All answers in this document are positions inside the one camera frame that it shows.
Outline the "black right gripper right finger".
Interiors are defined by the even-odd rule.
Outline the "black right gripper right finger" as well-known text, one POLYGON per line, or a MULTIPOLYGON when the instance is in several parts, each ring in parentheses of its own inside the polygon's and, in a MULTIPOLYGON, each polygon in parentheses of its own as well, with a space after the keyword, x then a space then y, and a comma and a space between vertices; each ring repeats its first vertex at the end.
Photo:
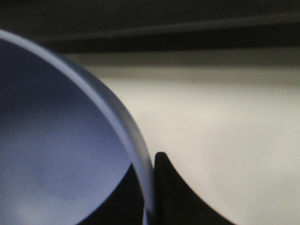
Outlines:
POLYGON ((197 196, 164 152, 155 155, 154 178, 158 225, 232 224, 197 196))

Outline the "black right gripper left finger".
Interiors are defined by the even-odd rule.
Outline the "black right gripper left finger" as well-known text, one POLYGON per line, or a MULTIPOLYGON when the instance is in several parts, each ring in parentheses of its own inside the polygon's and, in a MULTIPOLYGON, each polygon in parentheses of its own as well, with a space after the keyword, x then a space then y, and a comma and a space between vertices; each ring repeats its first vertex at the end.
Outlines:
POLYGON ((134 167, 126 174, 109 197, 81 225, 141 225, 144 199, 134 167))

